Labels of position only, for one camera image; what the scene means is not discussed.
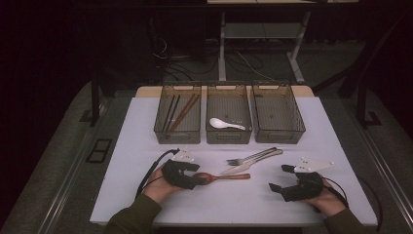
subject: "hand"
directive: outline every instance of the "hand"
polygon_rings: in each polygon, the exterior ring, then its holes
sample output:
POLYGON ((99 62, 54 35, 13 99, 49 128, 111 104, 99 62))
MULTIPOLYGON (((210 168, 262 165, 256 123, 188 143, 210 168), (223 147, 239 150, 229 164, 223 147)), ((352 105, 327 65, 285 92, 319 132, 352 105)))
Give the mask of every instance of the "hand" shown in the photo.
POLYGON ((184 188, 169 184, 162 174, 162 165, 149 176, 147 185, 143 190, 143 194, 157 202, 158 204, 164 201, 172 193, 184 190, 184 188))
MULTIPOLYGON (((331 187, 331 184, 325 178, 322 183, 327 187, 331 187)), ((336 215, 346 209, 340 199, 325 188, 318 197, 302 200, 302 202, 318 208, 326 216, 336 215)))

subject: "green sleeve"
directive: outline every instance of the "green sleeve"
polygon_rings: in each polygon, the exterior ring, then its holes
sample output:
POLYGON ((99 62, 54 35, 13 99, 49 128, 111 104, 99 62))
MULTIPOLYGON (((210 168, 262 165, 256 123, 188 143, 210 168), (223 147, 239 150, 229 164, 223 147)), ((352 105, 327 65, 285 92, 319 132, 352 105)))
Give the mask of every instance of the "green sleeve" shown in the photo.
POLYGON ((152 222, 161 209, 158 203, 140 194, 130 207, 119 211, 110 218, 103 233, 149 234, 152 222))
POLYGON ((325 226, 331 234, 376 234, 371 227, 361 224, 349 209, 345 209, 339 214, 328 217, 325 226))

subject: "silver fork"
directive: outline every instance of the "silver fork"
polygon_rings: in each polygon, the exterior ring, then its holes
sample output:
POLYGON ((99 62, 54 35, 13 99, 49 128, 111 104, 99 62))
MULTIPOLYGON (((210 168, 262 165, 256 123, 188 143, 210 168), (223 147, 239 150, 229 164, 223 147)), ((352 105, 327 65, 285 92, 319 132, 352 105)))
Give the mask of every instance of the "silver fork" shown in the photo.
POLYGON ((264 151, 261 151, 261 152, 259 152, 259 153, 250 155, 250 156, 248 156, 248 157, 246 157, 246 158, 243 158, 243 159, 229 159, 229 160, 227 160, 227 162, 228 162, 228 165, 230 165, 230 166, 239 166, 239 165, 241 165, 243 162, 245 162, 245 161, 247 161, 247 160, 249 160, 249 159, 252 159, 252 158, 255 158, 255 157, 260 157, 260 156, 266 155, 266 154, 268 154, 268 153, 274 152, 274 151, 276 151, 276 150, 277 150, 276 147, 272 147, 272 148, 266 149, 266 150, 264 150, 264 151))

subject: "white device part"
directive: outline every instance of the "white device part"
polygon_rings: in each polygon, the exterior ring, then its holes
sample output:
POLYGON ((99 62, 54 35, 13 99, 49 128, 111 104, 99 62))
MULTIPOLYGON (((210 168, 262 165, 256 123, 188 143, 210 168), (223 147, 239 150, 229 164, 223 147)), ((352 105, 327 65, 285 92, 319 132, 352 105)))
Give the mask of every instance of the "white device part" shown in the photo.
POLYGON ((176 162, 192 163, 195 159, 191 156, 188 147, 184 147, 183 149, 179 149, 179 152, 173 155, 171 160, 176 162))
POLYGON ((300 162, 295 166, 295 173, 313 173, 323 169, 334 167, 334 162, 326 162, 315 159, 301 158, 300 162))

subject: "metal knife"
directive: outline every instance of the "metal knife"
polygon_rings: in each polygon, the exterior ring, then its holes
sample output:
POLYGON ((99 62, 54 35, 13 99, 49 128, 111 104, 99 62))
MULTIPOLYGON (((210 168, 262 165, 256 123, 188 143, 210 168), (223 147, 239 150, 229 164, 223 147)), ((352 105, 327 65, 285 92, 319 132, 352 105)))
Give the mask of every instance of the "metal knife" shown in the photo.
POLYGON ((269 158, 269 157, 271 157, 271 156, 280 155, 280 154, 282 154, 282 150, 281 150, 281 149, 277 149, 277 150, 275 150, 275 151, 273 151, 273 152, 271 152, 271 153, 265 154, 265 155, 263 155, 263 156, 261 156, 261 157, 254 158, 254 159, 251 159, 251 160, 249 160, 249 161, 246 161, 246 162, 242 163, 242 164, 239 165, 239 166, 236 166, 236 167, 234 167, 234 168, 232 168, 232 169, 230 169, 230 170, 227 170, 227 171, 223 172, 222 174, 223 174, 223 175, 228 175, 228 174, 236 174, 236 173, 239 173, 239 172, 243 172, 243 171, 245 171, 245 170, 248 170, 248 169, 251 167, 252 164, 254 164, 254 163, 258 162, 258 161, 261 161, 261 160, 263 160, 263 159, 269 158))

